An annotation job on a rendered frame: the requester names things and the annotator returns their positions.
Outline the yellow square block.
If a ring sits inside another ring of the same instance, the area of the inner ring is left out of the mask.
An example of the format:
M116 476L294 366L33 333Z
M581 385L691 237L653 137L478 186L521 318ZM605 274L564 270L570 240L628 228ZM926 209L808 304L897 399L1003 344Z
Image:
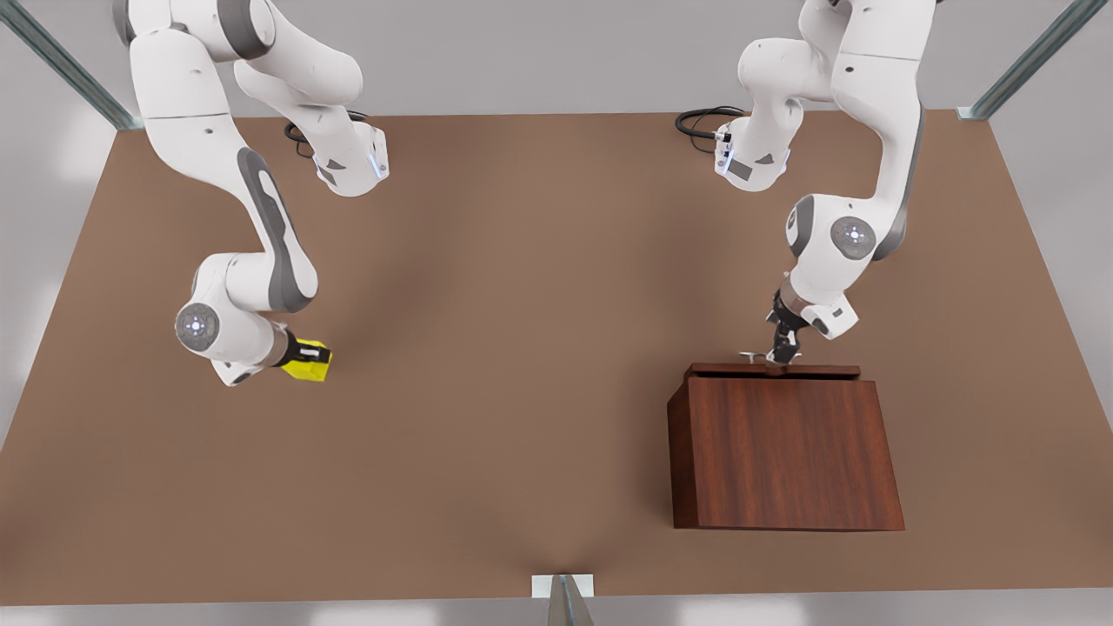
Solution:
M279 369L296 380L322 382L329 372L331 351L318 341L290 338Z

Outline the wooden drawer with silver handle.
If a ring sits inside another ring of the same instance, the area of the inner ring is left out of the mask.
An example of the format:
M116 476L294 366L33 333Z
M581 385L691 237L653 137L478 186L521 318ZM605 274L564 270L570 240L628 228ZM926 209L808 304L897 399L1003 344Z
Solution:
M808 380L858 380L860 376L859 366L778 364L766 362L766 354L754 352L741 352L740 356L746 358L746 362L693 362L683 376Z

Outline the brown wooden drawer cabinet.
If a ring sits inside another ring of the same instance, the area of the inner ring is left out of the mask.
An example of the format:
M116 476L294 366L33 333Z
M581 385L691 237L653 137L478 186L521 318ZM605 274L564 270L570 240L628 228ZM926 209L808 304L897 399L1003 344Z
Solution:
M678 529L902 531L875 382L697 364L668 401Z

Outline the silver frame post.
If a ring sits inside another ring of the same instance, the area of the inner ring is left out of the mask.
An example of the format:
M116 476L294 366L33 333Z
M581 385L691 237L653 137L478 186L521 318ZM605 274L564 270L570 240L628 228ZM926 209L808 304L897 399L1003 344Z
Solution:
M546 626L595 626L585 601L595 597L592 574L534 575L531 597L546 599Z
M989 120L1068 40L1089 25L1109 0L1072 0L1053 23L1009 65L996 82L967 107L956 108L961 120Z
M111 123L115 130L142 130L142 119L128 113L23 4L17 0L0 0L0 23L43 59L85 102Z

